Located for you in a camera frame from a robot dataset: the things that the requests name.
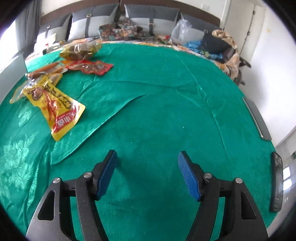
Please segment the grey pillow far right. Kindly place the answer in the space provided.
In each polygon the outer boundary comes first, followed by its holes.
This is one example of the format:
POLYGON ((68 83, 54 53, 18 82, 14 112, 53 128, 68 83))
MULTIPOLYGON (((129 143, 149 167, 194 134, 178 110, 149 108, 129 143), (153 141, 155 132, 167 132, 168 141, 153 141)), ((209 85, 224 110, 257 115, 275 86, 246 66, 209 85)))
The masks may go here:
POLYGON ((182 19, 188 21, 192 26, 185 34, 184 41, 185 43, 191 41, 201 41, 205 34, 212 33, 213 30, 220 29, 219 26, 208 23, 201 19, 181 14, 182 19))

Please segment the brown headboard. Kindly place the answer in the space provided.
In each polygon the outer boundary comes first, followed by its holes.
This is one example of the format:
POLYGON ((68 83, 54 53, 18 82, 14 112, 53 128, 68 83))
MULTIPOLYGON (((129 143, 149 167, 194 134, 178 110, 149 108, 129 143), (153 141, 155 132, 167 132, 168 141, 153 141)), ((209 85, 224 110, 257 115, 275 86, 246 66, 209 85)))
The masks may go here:
POLYGON ((60 16, 64 16, 70 13, 74 13, 78 10, 85 9, 91 6, 101 6, 106 4, 119 4, 119 8, 121 11, 125 10, 126 4, 136 4, 136 5, 151 5, 151 6, 166 6, 169 8, 177 8, 182 13, 187 14, 189 16, 193 16, 195 18, 201 19, 208 23, 219 26, 221 20, 200 9, 195 6, 191 6, 186 3, 182 3, 180 1, 75 1, 73 3, 67 3, 66 1, 57 1, 57 3, 61 4, 61 6, 55 6, 52 10, 49 9, 51 6, 50 1, 42 1, 42 10, 40 17, 40 25, 44 25, 52 20, 60 16))

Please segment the green satin tablecloth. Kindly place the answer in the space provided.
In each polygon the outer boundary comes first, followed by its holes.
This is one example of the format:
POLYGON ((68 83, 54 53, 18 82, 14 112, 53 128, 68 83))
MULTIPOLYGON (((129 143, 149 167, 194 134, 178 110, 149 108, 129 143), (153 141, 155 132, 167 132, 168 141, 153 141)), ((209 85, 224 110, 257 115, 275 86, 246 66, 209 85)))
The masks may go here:
POLYGON ((85 105, 77 125, 56 142, 26 98, 1 104, 1 204, 26 232, 49 183, 75 179, 111 149, 118 165, 97 202, 110 240, 184 240, 199 204, 178 167, 186 151, 206 172, 240 177, 266 225, 271 153, 243 93, 210 61, 169 48, 105 44, 102 76, 66 72, 58 88, 85 105))

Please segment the clear plastic bag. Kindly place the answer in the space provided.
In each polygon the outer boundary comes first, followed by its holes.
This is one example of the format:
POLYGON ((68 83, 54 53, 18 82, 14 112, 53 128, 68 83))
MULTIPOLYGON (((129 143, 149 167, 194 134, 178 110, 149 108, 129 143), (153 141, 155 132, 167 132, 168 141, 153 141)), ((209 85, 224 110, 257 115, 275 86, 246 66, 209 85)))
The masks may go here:
POLYGON ((182 45, 186 42, 186 37, 192 25, 188 20, 180 19, 171 33, 171 42, 173 44, 182 45))

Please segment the grey phone on table edge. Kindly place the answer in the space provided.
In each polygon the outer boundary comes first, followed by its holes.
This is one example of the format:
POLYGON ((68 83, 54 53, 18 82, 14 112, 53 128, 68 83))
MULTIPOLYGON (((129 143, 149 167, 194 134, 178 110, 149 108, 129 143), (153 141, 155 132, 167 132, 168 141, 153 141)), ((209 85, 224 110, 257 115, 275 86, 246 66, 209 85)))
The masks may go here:
POLYGON ((260 137, 263 140, 272 141, 272 137, 271 137, 270 132, 267 128, 267 125, 266 125, 261 113, 259 112, 259 109, 255 105, 255 103, 246 97, 243 97, 243 101, 244 101, 247 109, 249 110, 250 115, 252 116, 252 119, 256 125, 256 128, 259 132, 260 137))

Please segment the olive bag of brown snacks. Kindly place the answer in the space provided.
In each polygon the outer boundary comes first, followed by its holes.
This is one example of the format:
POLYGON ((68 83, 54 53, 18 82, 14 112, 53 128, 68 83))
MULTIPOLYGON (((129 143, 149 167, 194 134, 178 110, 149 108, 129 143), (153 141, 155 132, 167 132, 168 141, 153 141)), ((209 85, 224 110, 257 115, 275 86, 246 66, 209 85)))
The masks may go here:
POLYGON ((60 52, 59 56, 63 59, 71 61, 89 60, 101 48, 102 44, 100 43, 79 43, 65 48, 60 52))

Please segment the black bag on bed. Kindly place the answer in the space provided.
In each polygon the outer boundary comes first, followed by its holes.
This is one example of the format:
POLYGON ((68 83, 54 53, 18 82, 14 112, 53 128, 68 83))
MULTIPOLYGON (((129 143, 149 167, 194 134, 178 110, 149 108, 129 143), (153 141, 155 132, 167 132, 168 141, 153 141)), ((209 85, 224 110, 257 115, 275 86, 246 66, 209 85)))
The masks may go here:
POLYGON ((211 34, 204 35, 198 49, 200 51, 208 52, 209 54, 220 54, 231 48, 231 46, 224 40, 214 37, 211 34))

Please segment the grey pillow far left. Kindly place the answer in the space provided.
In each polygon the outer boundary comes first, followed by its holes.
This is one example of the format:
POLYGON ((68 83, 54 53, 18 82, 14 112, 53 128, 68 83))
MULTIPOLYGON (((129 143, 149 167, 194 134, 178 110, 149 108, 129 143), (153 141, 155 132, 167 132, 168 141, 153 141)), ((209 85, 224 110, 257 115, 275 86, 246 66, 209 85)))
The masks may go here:
POLYGON ((51 45, 68 39, 72 14, 60 16, 40 26, 34 53, 41 53, 51 45))

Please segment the sausage packet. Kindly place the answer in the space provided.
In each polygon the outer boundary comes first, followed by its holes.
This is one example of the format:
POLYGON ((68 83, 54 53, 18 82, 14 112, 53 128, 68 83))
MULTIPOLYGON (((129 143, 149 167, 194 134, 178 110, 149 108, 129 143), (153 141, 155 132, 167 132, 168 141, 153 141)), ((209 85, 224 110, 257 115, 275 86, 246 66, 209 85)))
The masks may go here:
POLYGON ((43 66, 35 71, 26 73, 26 77, 28 79, 36 79, 44 74, 51 74, 51 73, 63 74, 66 71, 68 71, 68 69, 65 67, 65 64, 59 61, 59 62, 54 62, 46 66, 43 66))

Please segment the black phone on table edge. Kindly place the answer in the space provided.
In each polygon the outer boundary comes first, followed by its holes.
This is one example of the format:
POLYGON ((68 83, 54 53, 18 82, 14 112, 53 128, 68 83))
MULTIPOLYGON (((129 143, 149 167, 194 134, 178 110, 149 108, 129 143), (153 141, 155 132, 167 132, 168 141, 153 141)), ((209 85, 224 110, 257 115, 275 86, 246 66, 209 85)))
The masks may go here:
POLYGON ((270 211, 279 212, 282 208, 283 201, 283 164, 282 158, 277 152, 271 153, 272 167, 272 188, 270 211))

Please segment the grey curtain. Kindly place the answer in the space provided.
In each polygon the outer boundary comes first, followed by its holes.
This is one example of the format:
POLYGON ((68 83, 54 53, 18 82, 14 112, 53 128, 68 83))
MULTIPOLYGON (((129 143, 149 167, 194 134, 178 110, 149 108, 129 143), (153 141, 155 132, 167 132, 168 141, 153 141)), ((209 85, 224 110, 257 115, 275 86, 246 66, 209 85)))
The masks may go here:
POLYGON ((24 58, 34 51, 39 33, 42 1, 30 1, 16 18, 16 43, 18 53, 24 58))

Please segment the yellow-rimmed clear snack bag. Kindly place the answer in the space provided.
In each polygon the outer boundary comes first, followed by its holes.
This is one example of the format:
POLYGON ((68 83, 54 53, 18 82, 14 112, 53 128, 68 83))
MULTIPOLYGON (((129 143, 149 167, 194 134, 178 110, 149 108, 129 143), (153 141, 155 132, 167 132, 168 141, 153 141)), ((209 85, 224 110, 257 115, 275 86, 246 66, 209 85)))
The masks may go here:
POLYGON ((56 86, 57 83, 62 78, 62 76, 63 76, 62 73, 45 73, 45 72, 27 75, 27 80, 25 80, 24 83, 20 85, 13 93, 13 96, 10 99, 10 104, 14 104, 15 102, 19 101, 21 98, 24 98, 25 97, 24 91, 27 88, 32 88, 33 86, 35 86, 38 83, 38 81, 40 81, 43 77, 46 77, 46 79, 48 79, 51 84, 56 86))

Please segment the beige floral blanket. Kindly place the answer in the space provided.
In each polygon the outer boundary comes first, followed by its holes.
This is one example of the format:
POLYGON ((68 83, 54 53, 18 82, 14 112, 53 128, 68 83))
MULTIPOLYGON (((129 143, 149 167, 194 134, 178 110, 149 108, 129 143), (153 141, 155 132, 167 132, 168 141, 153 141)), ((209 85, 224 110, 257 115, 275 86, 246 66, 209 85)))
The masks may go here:
POLYGON ((222 53, 223 63, 219 63, 216 60, 213 62, 220 70, 230 77, 231 80, 234 80, 238 77, 240 64, 237 44, 233 37, 223 30, 214 30, 212 36, 230 45, 230 47, 222 53))

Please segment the yellow red cartoon snack packet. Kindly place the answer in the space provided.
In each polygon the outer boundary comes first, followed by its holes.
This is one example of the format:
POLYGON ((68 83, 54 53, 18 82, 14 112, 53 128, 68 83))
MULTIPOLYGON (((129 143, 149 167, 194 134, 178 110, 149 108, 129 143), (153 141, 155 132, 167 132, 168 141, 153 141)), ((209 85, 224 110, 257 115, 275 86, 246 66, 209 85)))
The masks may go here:
POLYGON ((41 110, 56 142, 78 123, 85 111, 85 105, 56 88, 46 76, 34 86, 25 88, 23 94, 41 110))

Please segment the red spicy snack packet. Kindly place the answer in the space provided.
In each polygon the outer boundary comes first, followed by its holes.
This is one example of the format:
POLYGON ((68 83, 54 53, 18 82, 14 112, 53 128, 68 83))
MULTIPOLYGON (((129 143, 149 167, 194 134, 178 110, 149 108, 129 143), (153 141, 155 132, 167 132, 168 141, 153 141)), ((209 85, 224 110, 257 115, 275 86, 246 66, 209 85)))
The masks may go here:
POLYGON ((89 61, 89 60, 78 60, 72 61, 66 65, 68 70, 72 71, 81 71, 84 74, 95 74, 95 75, 104 75, 107 73, 113 64, 104 63, 102 61, 89 61))

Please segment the floral patterned folded cloth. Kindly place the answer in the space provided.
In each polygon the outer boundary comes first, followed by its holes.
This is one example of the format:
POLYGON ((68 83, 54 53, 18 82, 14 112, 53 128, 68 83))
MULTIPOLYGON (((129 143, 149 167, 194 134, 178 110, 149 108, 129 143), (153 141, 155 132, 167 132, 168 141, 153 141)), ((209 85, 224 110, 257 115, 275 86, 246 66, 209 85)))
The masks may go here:
POLYGON ((134 25, 129 18, 120 16, 118 21, 100 26, 98 35, 103 41, 129 41, 143 37, 144 33, 142 27, 134 25))

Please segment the grey pillow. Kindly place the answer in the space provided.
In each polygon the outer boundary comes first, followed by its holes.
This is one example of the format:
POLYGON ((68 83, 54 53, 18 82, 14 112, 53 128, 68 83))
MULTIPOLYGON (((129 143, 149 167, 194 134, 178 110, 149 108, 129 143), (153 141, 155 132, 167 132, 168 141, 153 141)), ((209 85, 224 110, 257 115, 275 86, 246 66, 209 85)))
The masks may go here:
POLYGON ((178 15, 177 8, 125 4, 125 16, 150 35, 170 36, 177 24, 178 15))
POLYGON ((181 14, 182 19, 188 21, 192 26, 185 34, 184 41, 185 43, 191 41, 201 41, 205 34, 212 33, 213 30, 220 29, 219 26, 208 23, 201 19, 181 14))
POLYGON ((97 37, 100 26, 114 22, 118 6, 119 4, 104 4, 74 12, 68 40, 97 37))
POLYGON ((34 53, 41 53, 51 45, 68 39, 72 14, 60 16, 40 26, 34 53))

